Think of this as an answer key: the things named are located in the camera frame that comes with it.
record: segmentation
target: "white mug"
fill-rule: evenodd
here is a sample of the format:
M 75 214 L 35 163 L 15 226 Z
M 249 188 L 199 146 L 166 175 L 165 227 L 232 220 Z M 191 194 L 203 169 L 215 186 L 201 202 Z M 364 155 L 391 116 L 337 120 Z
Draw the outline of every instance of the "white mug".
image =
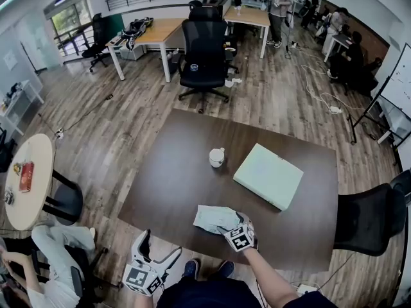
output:
M 209 154 L 209 161 L 212 167 L 220 167 L 224 162 L 224 149 L 215 148 Z

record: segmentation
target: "table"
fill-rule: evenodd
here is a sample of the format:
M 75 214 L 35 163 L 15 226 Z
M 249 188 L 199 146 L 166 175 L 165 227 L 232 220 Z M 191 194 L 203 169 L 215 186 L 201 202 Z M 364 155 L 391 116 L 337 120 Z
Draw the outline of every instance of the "table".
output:
M 340 44 L 339 47 L 338 47 L 338 52 L 340 52 L 341 46 L 343 46 L 347 49 L 349 48 L 349 44 L 347 43 L 346 40 L 350 40 L 350 38 L 347 37 L 347 35 L 345 35 L 345 34 L 337 34 L 337 35 L 333 36 L 333 40 L 331 40 L 331 44 L 329 45 L 326 58 L 324 59 L 324 63 L 327 62 L 328 57 L 329 57 L 329 55 L 331 54 L 331 52 L 334 48 L 335 42 L 338 42 Z
M 31 191 L 20 192 L 20 176 L 13 170 L 15 163 L 33 161 Z M 62 182 L 55 197 L 48 196 L 51 177 Z M 15 229 L 26 230 L 38 219 L 41 210 L 54 214 L 64 225 L 72 225 L 80 217 L 83 195 L 79 186 L 53 169 L 53 147 L 47 135 L 38 133 L 19 148 L 7 172 L 5 189 L 11 189 L 14 202 L 6 205 L 7 217 Z
M 232 179 L 257 142 L 304 171 L 285 211 Z M 208 155 L 221 147 L 227 160 L 214 169 Z M 193 226 L 198 204 L 246 213 L 261 254 L 274 268 L 326 271 L 337 224 L 336 153 L 245 124 L 172 110 L 139 168 L 119 219 L 187 249 L 246 263 L 222 236 Z
M 34 93 L 34 95 L 37 97 L 37 99 L 44 104 L 44 100 L 40 97 L 40 94 L 33 88 L 33 86 L 31 85 L 29 80 L 25 80 L 21 82 L 22 84 L 22 90 L 19 92 L 16 92 L 12 98 L 12 101 L 10 102 L 10 104 L 8 105 L 6 110 L 1 110 L 0 109 L 0 117 L 2 117 L 3 119 L 6 119 L 8 121 L 8 123 L 10 123 L 10 125 L 12 126 L 12 128 L 17 131 L 20 135 L 24 135 L 23 131 L 20 130 L 20 128 L 17 126 L 17 123 L 14 123 L 10 118 L 9 118 L 9 114 L 10 111 L 13 109 L 14 105 L 16 104 L 16 102 L 19 100 L 19 98 L 21 97 L 22 93 L 29 87 L 31 89 L 31 91 Z
M 181 27 L 181 23 L 183 20 L 183 18 L 154 19 L 153 24 L 149 28 L 147 28 L 146 32 L 134 41 L 136 46 L 145 46 L 147 44 L 158 44 L 160 46 L 162 66 L 164 67 L 164 74 L 166 76 L 167 82 L 171 81 L 171 77 L 170 71 L 168 69 L 166 41 L 173 33 L 175 33 Z M 121 66 L 118 62 L 114 48 L 125 46 L 126 42 L 124 40 L 120 42 L 120 44 L 118 45 L 111 43 L 117 42 L 118 40 L 119 37 L 114 37 L 112 40 L 110 40 L 110 42 L 106 44 L 106 47 L 108 47 L 110 51 L 111 58 L 113 59 L 114 65 L 116 66 L 118 76 L 120 77 L 120 80 L 123 81 L 124 74 L 121 70 Z
M 264 58 L 264 51 L 268 37 L 268 29 L 270 28 L 270 20 L 268 19 L 267 12 L 255 8 L 241 7 L 240 15 L 238 15 L 238 11 L 235 10 L 233 6 L 231 6 L 227 10 L 227 13 L 225 13 L 224 19 L 227 22 L 261 26 L 260 38 L 263 37 L 263 30 L 265 29 L 263 46 L 261 47 L 261 54 L 259 56 L 260 58 Z

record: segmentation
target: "dark brown table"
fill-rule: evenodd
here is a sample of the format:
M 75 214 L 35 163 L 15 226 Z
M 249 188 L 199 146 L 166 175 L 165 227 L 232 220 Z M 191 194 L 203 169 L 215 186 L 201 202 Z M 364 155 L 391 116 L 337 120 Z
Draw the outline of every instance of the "dark brown table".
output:
M 232 179 L 257 142 L 304 171 L 285 211 Z M 213 169 L 208 154 L 220 147 L 227 160 Z M 119 218 L 184 248 L 245 263 L 222 236 L 193 226 L 198 204 L 230 207 L 253 221 L 260 252 L 274 268 L 314 273 L 329 268 L 337 201 L 335 151 L 245 124 L 172 110 Z

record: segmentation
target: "wooden floor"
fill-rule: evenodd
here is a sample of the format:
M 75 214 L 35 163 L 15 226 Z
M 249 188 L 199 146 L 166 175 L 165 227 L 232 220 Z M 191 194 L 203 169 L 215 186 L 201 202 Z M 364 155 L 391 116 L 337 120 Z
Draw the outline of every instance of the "wooden floor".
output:
M 314 50 L 292 50 L 291 59 L 286 59 L 284 46 L 281 49 L 267 46 L 265 57 L 261 60 L 262 40 L 248 32 L 234 60 L 240 68 L 237 76 L 241 77 L 242 83 L 235 83 L 231 89 L 222 88 L 231 97 L 228 104 L 220 98 L 207 97 L 205 114 L 291 135 L 336 150 L 340 194 L 357 193 L 389 182 L 398 173 L 392 165 L 394 156 L 389 144 L 384 142 L 378 145 L 359 127 L 358 144 L 350 144 L 346 112 L 331 115 L 325 104 L 313 99 L 306 91 L 306 77 L 301 64 L 319 69 L 317 59 L 309 55 L 322 57 L 318 52 L 320 47 L 314 43 L 311 33 L 300 30 L 299 26 L 292 39 Z M 80 184 L 84 209 L 79 224 L 96 227 L 98 247 L 110 248 L 96 273 L 112 283 L 120 281 L 123 268 L 130 261 L 130 246 L 141 233 L 117 216 L 144 155 L 172 108 L 196 112 L 200 105 L 198 96 L 177 100 L 177 95 L 185 88 L 179 85 L 178 74 L 172 77 L 171 83 L 165 82 L 159 54 L 150 53 L 137 62 L 121 61 L 121 65 L 124 65 L 125 81 L 118 81 L 112 63 L 106 69 L 99 64 L 91 74 L 88 71 L 89 63 L 85 61 L 71 62 L 40 75 L 44 84 L 42 95 L 45 104 L 39 112 L 53 131 L 60 127 L 65 129 L 64 138 L 56 143 L 55 169 Z M 326 75 L 311 70 L 308 70 L 308 84 L 316 95 L 328 92 L 339 96 L 352 107 L 365 107 L 368 102 L 353 92 L 345 97 L 340 85 L 330 84 Z M 114 95 L 110 101 L 104 101 L 70 128 L 80 116 L 110 93 Z M 22 139 L 35 133 L 45 133 L 52 139 L 53 132 L 45 122 L 34 114 Z M 3 228 L 11 227 L 4 208 L 1 220 Z M 404 232 L 392 238 L 387 252 L 381 257 L 354 254 L 323 287 L 324 295 L 339 307 L 376 307 L 382 299 L 391 299 L 398 280 L 404 240 Z M 161 258 L 173 247 L 171 243 L 154 237 L 152 256 Z M 350 255 L 351 252 L 335 250 L 329 271 L 324 273 L 304 275 L 294 271 L 280 272 L 295 285 L 300 281 L 322 285 Z M 168 286 L 178 281 L 184 263 L 192 257 L 201 258 L 204 275 L 220 263 L 212 257 L 184 250 L 171 270 Z M 235 277 L 245 280 L 257 294 L 255 278 L 248 266 L 237 266 Z M 111 307 L 126 308 L 133 306 L 133 299 L 134 294 L 124 288 L 121 291 L 110 289 L 106 292 L 105 303 Z

